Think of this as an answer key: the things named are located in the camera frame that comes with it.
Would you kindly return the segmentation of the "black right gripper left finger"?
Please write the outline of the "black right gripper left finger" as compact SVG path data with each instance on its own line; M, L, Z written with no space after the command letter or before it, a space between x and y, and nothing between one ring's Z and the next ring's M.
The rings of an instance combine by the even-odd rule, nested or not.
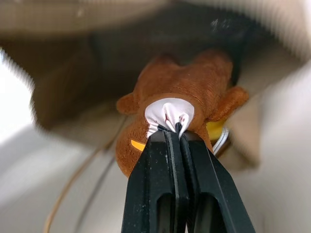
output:
M183 233L189 200L178 134L157 131L129 177L121 232Z

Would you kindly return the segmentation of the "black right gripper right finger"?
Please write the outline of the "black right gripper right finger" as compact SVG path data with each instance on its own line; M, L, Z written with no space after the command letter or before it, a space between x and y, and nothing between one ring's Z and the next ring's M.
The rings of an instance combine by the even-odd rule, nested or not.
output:
M255 229L229 172L195 133L180 139L190 203L190 233L253 233Z

